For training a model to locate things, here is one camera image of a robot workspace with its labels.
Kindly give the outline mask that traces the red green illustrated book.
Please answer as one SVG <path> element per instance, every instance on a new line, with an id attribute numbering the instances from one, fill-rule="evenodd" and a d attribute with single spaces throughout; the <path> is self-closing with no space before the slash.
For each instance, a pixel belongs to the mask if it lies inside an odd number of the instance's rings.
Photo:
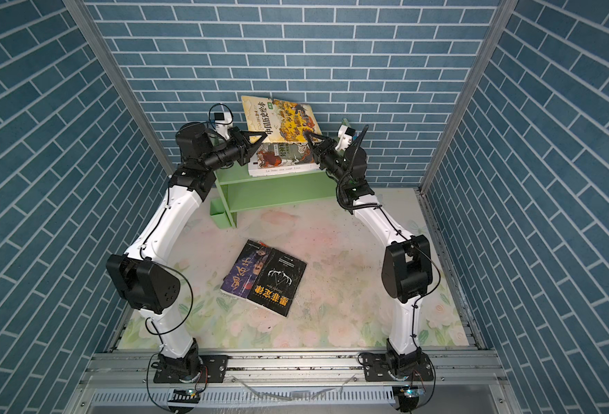
<path id="1" fill-rule="evenodd" d="M 252 157 L 251 165 L 259 169 L 315 164 L 311 149 L 303 142 L 263 143 Z"/>

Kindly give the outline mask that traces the white book brown stripes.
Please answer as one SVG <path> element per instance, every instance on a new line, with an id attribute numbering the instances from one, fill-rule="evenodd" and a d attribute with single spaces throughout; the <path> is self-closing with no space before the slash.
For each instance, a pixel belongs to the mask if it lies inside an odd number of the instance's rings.
<path id="1" fill-rule="evenodd" d="M 284 174 L 299 174 L 318 171 L 318 164 L 305 163 L 299 165 L 279 165 L 277 167 L 262 167 L 259 162 L 251 161 L 248 166 L 251 177 L 268 177 Z"/>

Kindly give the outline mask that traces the yellow illustrated history book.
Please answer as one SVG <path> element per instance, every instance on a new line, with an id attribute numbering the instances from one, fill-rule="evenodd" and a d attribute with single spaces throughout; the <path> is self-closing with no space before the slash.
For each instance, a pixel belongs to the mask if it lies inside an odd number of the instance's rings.
<path id="1" fill-rule="evenodd" d="M 306 142 L 304 132 L 321 134 L 310 105 L 242 96 L 242 107 L 248 129 L 265 132 L 265 142 Z"/>

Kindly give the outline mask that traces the black book yellow text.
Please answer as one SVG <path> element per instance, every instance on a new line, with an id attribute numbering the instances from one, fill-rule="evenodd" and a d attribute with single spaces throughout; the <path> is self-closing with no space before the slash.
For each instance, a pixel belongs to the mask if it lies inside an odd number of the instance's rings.
<path id="1" fill-rule="evenodd" d="M 307 264 L 273 248 L 257 276 L 248 301 L 287 317 Z"/>

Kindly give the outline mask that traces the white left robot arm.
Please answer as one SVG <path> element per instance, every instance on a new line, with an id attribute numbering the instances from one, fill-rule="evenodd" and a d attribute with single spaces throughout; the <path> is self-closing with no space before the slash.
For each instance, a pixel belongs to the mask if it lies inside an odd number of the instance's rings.
<path id="1" fill-rule="evenodd" d="M 167 260 L 180 232 L 215 184 L 215 172 L 234 163 L 244 166 L 267 138 L 265 132 L 229 127 L 218 133 L 202 122 L 189 122 L 176 134 L 181 162 L 169 179 L 166 195 L 144 231 L 121 255 L 111 255 L 106 269 L 120 297 L 142 315 L 147 332 L 159 338 L 156 370 L 175 383 L 199 381 L 204 362 L 199 345 L 187 332 L 177 299 L 185 277 Z"/>

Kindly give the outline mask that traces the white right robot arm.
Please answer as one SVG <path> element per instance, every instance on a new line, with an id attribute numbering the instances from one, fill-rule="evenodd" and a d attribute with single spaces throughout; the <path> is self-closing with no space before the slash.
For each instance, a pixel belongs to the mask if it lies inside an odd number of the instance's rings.
<path id="1" fill-rule="evenodd" d="M 336 183 L 339 206 L 358 218 L 385 247 L 381 281 L 394 300 L 385 361 L 395 379 L 432 381 L 434 367 L 418 339 L 423 299 L 433 292 L 431 245 L 398 224 L 382 206 L 366 179 L 367 155 L 361 147 L 366 129 L 347 140 L 304 132 L 313 160 Z"/>

